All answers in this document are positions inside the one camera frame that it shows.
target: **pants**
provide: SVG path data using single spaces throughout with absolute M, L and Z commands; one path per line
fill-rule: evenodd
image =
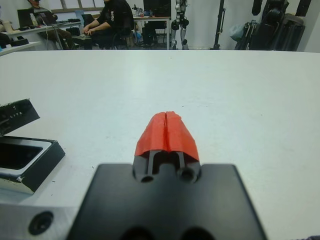
M 61 29 L 56 29 L 56 31 L 57 31 L 57 33 L 59 35 L 60 42 L 61 42 L 63 50 L 72 50 L 72 49 L 75 48 L 75 44 L 72 41 L 72 35 L 71 35 L 70 32 L 64 31 L 64 30 L 61 30 Z M 50 31 L 47 31 L 47 32 L 45 32 L 45 31 L 44 32 L 40 32 L 39 35 L 44 39 L 48 39 L 48 40 L 55 41 L 55 42 L 58 41 L 56 33 L 55 33 L 54 30 L 50 30 Z
M 93 33 L 91 36 L 92 43 L 98 44 L 99 48 L 103 49 L 109 49 L 112 46 L 112 40 L 115 35 L 115 31 L 111 28 L 101 30 L 101 31 L 96 31 Z M 85 50 L 92 50 L 92 43 L 85 43 L 84 49 Z

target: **metal plate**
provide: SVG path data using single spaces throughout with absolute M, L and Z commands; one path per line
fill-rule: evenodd
M 42 234 L 31 235 L 32 219 L 43 212 L 51 212 L 53 221 Z M 34 207 L 0 205 L 1 240 L 65 240 L 78 212 L 76 207 Z

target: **office chair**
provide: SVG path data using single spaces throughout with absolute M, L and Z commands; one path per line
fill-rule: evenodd
M 110 38 L 106 36 L 105 43 L 100 44 L 101 49 L 113 49 L 118 50 L 120 46 L 124 46 L 127 50 L 129 49 L 127 38 L 131 36 L 132 30 L 134 29 L 134 25 L 132 24 L 134 21 L 130 17 L 126 17 L 123 20 L 123 27 L 119 28 L 116 33 L 112 36 L 111 44 Z

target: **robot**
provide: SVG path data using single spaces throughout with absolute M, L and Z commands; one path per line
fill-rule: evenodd
M 181 27 L 181 43 L 182 43 L 182 50 L 189 50 L 188 41 L 185 39 L 187 26 L 189 25 L 189 21 L 185 17 L 187 2 L 188 0 L 175 0 L 176 2 L 176 20 L 174 20 L 171 24 L 172 30 L 172 49 L 177 49 L 177 40 L 176 40 L 176 32 Z

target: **black shirt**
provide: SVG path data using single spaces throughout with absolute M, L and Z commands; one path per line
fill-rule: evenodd
M 134 16 L 126 0 L 110 0 L 104 5 L 97 19 L 100 24 L 107 22 L 113 29 L 134 29 Z

